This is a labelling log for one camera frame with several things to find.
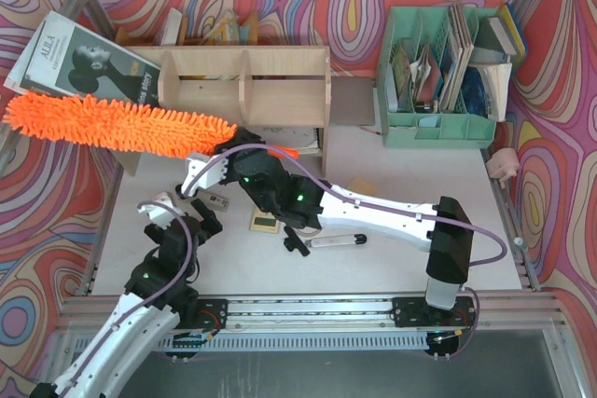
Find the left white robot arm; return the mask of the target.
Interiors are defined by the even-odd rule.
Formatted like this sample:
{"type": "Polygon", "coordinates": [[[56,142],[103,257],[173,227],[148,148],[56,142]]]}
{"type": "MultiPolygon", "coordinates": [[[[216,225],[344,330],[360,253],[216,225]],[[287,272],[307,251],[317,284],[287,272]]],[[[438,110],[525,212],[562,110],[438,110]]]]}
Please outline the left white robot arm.
{"type": "Polygon", "coordinates": [[[116,397],[145,358],[176,328],[213,338],[225,327],[226,311],[210,309],[191,280],[200,272],[198,248],[222,230],[201,200],[194,215],[169,200],[145,201],[139,213],[155,243],[132,270],[108,319],[78,358],[54,381],[39,383],[34,397],[116,397]]]}

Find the orange microfiber duster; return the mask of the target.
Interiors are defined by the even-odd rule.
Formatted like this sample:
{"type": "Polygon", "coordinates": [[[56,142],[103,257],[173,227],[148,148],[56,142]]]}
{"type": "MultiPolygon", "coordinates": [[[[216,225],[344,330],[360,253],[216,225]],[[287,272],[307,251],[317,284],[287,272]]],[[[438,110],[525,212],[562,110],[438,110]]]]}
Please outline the orange microfiber duster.
{"type": "Polygon", "coordinates": [[[8,102],[2,122],[40,139],[170,158],[211,156],[241,135],[239,127],[221,117],[90,95],[56,98],[28,92],[8,102]]]}

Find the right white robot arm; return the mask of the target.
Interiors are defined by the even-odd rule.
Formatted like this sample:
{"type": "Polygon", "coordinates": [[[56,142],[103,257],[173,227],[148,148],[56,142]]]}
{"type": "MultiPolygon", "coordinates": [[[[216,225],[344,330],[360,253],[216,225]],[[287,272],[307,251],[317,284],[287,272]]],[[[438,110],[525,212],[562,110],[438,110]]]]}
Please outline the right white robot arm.
{"type": "Polygon", "coordinates": [[[236,182],[255,205],[289,227],[299,229],[362,226],[409,240],[428,253],[424,299],[434,309],[454,307],[470,268],[506,257],[507,245],[489,230],[473,226],[457,199],[404,203],[362,195],[320,180],[303,170],[289,173],[283,152],[244,128],[218,144],[227,161],[226,183],[236,182]]]}

